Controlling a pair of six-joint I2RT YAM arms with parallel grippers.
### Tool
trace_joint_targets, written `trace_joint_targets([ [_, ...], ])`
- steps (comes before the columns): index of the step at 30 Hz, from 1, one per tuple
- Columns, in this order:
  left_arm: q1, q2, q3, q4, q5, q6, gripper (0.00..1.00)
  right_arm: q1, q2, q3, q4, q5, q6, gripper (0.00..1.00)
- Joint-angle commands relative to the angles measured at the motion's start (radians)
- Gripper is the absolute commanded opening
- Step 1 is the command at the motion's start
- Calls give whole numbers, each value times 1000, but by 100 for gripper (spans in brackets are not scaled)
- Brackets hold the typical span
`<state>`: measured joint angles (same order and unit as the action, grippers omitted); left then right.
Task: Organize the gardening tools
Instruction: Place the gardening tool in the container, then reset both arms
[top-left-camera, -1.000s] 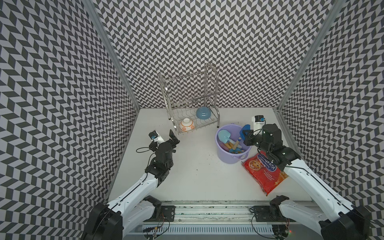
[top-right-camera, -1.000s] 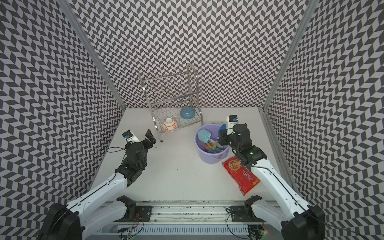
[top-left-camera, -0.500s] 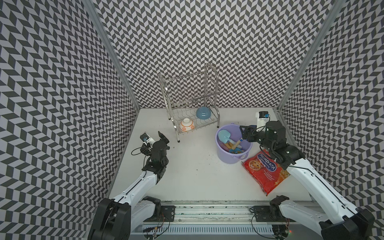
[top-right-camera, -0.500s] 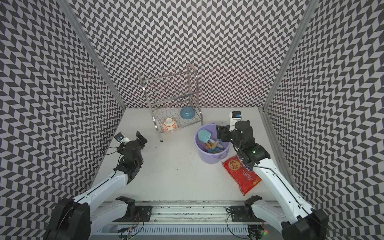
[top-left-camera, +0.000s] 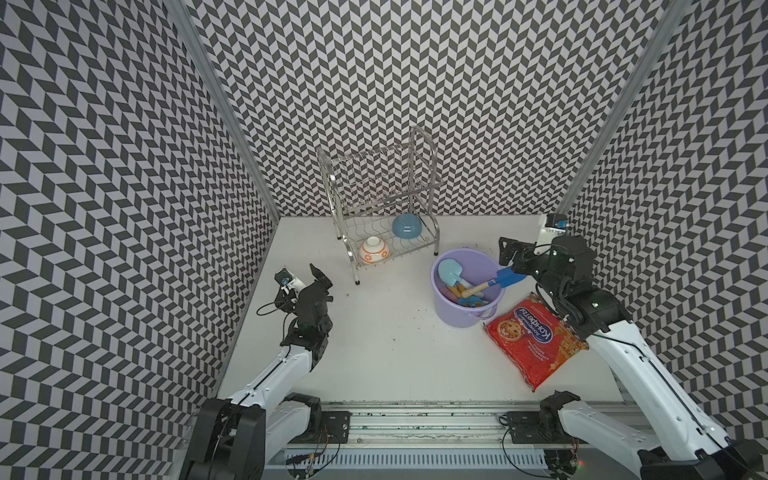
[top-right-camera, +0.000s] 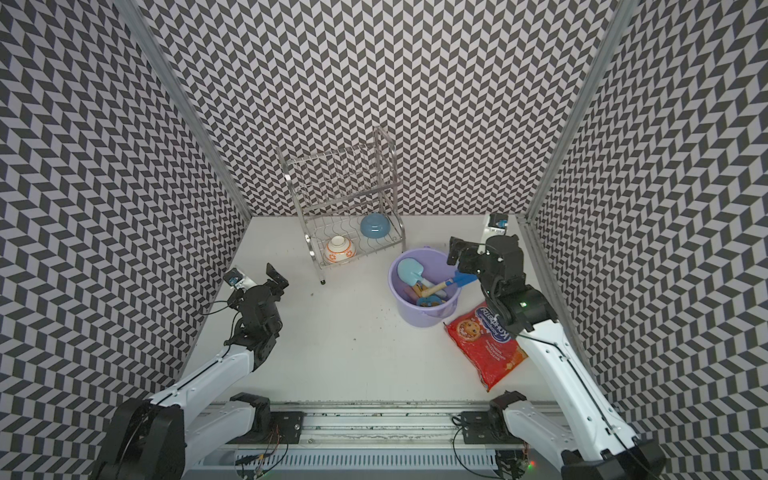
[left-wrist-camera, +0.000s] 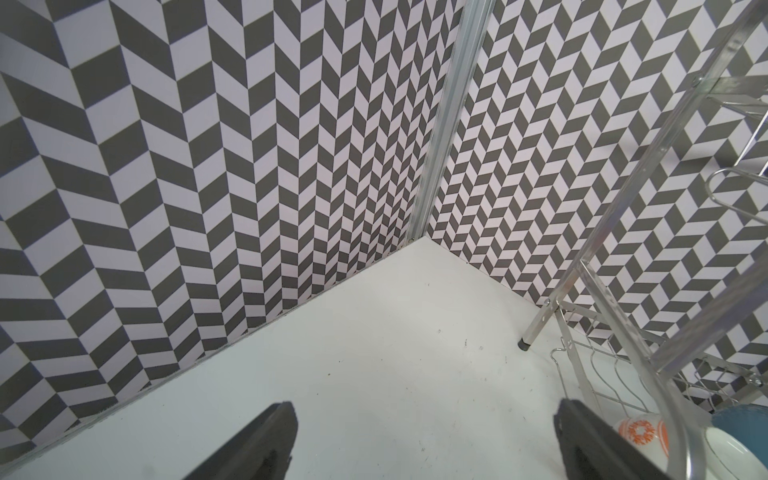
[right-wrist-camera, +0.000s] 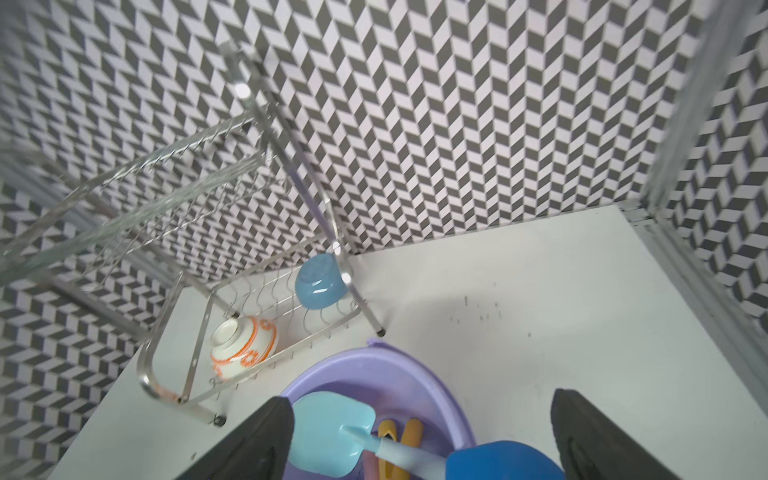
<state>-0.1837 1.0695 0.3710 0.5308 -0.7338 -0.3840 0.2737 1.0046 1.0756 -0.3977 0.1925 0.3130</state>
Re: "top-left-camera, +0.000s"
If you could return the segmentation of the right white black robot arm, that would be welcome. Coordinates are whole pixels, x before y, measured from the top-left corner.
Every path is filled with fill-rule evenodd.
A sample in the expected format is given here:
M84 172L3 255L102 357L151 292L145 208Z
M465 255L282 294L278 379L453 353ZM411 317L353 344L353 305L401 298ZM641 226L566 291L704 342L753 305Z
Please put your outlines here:
M639 479L759 478L761 446L731 438L656 357L624 305L594 285L595 253L583 237L498 244L500 265L547 292L556 315L608 364L653 431L645 435L563 391L540 403L545 436L582 440Z

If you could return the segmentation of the purple plastic bucket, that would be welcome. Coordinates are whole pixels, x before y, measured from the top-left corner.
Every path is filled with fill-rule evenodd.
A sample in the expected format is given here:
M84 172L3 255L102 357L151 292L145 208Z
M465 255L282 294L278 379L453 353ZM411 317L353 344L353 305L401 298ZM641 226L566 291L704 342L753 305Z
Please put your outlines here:
M457 264L456 268L451 268L456 278L453 285L441 276L445 262ZM504 297L503 287L492 285L469 297L462 294L494 278L499 269L497 262L487 254L467 247L439 255L430 273L433 306L439 319L452 327L468 328L494 318Z

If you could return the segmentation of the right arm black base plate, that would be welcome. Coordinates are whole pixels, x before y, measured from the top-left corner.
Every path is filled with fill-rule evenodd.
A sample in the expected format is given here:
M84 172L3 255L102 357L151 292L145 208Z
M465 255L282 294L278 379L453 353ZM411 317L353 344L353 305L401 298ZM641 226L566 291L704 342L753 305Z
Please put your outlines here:
M499 417L499 423L509 433L514 444L581 443L580 439L565 432L556 415L546 412L508 411Z

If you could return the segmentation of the light teal plastic trowel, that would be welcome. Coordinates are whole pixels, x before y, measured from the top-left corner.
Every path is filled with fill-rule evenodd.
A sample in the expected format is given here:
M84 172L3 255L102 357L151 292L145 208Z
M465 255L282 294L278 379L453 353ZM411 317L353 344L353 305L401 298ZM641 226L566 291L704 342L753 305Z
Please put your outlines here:
M453 258L446 258L438 264L438 275L447 286L471 289L473 285L462 277L462 273L463 267Z

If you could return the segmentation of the yellow plastic scoop shovel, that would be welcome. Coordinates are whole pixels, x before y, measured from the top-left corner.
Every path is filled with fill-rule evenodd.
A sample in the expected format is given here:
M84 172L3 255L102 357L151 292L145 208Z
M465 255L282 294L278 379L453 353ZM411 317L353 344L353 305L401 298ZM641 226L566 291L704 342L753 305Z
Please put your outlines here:
M462 291L460 289L456 288L455 286L448 286L447 289L457 302L466 301L466 298L462 296Z

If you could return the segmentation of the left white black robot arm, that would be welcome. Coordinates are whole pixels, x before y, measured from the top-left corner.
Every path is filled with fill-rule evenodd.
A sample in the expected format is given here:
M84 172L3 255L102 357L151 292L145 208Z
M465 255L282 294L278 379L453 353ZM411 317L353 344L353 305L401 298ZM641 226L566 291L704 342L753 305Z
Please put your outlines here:
M274 304L292 319L280 352L240 390L203 403L182 479L259 479L266 463L290 441L319 431L320 399L293 391L321 360L333 327L327 306L333 283L317 267L310 271L314 281L309 285L286 268L275 274Z

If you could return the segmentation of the dark blue trowel wooden handle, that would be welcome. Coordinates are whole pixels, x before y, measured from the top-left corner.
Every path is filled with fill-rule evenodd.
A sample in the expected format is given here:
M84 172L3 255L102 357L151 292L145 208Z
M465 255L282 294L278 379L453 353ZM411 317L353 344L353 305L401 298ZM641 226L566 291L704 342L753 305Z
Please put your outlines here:
M525 274L516 273L512 270L511 267L507 267L507 268L498 270L494 278L463 291L462 297L469 298L471 296L476 296L480 292L483 292L484 290L493 286L500 286L501 288L506 288L524 280L525 278L526 278Z

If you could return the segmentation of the blue hand rake yellow handle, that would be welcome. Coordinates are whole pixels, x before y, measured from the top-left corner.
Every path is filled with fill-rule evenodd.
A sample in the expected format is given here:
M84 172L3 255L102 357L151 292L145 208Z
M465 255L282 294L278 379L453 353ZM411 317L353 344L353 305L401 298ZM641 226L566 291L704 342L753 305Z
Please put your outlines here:
M470 296L466 298L466 301L458 302L458 304L466 308L482 308L489 302L477 296Z

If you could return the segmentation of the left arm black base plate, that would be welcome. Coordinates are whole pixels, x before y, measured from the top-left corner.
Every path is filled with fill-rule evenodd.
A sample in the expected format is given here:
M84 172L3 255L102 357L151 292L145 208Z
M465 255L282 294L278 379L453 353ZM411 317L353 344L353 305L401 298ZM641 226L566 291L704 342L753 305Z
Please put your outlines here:
M352 413L350 411L323 411L311 420L307 430L290 441L290 444L311 444L326 441L346 444L349 439Z

